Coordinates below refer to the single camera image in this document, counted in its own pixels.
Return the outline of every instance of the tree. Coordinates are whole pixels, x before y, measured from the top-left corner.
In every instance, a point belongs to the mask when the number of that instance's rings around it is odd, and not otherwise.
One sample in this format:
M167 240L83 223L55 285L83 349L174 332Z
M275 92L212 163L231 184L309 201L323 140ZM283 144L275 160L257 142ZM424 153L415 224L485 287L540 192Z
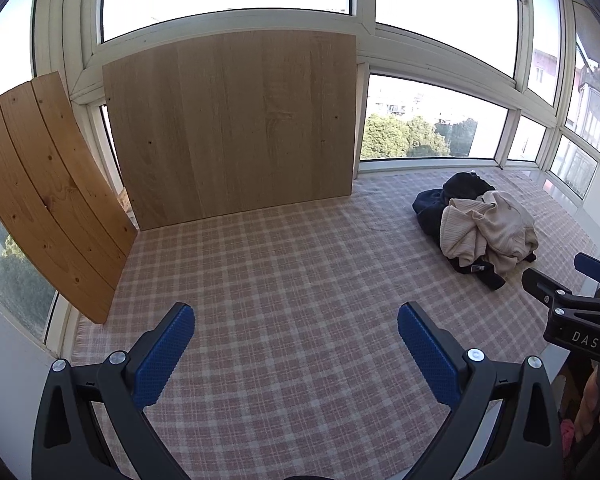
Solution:
M40 337L54 296L52 285L7 236L0 256L0 302L33 335Z
M362 159L448 155L445 139L420 116L403 121L393 116L371 114L366 119Z
M436 133L445 137L451 156L469 156L477 127L477 121L469 118L455 124L436 123Z

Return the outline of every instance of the wood plank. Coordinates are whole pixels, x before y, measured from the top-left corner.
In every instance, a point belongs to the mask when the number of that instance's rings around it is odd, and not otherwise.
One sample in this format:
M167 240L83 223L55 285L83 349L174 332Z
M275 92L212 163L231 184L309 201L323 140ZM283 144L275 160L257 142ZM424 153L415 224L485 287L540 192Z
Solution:
M0 108L16 153L46 209L78 252L115 289L126 256L67 171L42 120L31 83L2 94Z
M137 230L121 211L115 193L102 177L75 121L58 72L35 78L33 91L51 138L75 185L125 256Z
M120 171L142 229L201 217L196 187L190 186L194 174L184 135L177 70L176 50L171 44L103 67L116 152L126 154L122 159L118 156ZM120 131L129 134L120 135ZM141 198L138 211L136 197Z
M66 237L33 187L0 110L0 221L40 273L78 310L104 323L113 288Z
M141 229L351 193L356 38L215 34L103 68Z

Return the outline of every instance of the checkered fabric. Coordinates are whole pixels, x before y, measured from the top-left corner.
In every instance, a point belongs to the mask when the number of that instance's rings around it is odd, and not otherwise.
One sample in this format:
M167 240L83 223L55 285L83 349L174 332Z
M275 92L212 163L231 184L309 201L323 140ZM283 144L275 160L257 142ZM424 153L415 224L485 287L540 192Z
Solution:
M145 412L192 478L388 478L413 465L447 413L398 335L404 302L495 360L520 362L546 345L546 309L520 285L530 264L491 292L420 231L416 194L454 173L364 176L351 197L142 232L109 320L81 320L72 362L130 348L185 301L196 333ZM535 217L531 265L579 290L573 256L593 250L579 225L523 173L479 173Z

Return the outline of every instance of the screw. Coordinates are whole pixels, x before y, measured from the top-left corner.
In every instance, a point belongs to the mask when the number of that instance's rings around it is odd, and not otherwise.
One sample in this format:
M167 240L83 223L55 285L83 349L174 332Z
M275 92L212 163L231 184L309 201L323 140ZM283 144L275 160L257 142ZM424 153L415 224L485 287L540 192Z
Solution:
M469 359L471 359L471 361L480 362L484 359L484 353L482 352L482 350L478 350L477 348L471 348L467 352L467 355L469 356Z
M535 355L532 355L529 359L526 360L526 362L529 363L529 366L531 366L532 368L539 368L542 366L542 361L539 357L536 357Z
M109 356L109 362L112 365L119 365L120 363L125 362L125 359L126 359L126 354L121 351L113 352L113 354L111 354Z
M54 363L51 365L51 369L55 372L61 372L62 370L64 370L65 366L66 363L64 362L64 359L58 359L57 361L54 361Z

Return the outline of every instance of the wood grain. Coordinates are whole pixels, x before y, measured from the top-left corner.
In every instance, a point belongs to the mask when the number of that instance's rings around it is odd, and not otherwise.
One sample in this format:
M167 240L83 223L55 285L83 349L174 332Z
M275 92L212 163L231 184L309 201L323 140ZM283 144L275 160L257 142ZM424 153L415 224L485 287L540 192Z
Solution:
M45 207L11 143L0 109L0 220L42 275L97 323L114 289L80 254Z
M0 108L18 158L46 209L78 252L116 288L126 256L89 208L64 165L42 120L31 83L2 94Z
M68 168L75 187L120 251L128 256L137 231L120 208L75 122L58 72L35 78L33 91L49 135Z
M353 36L216 34L133 54L103 75L141 229L351 193Z

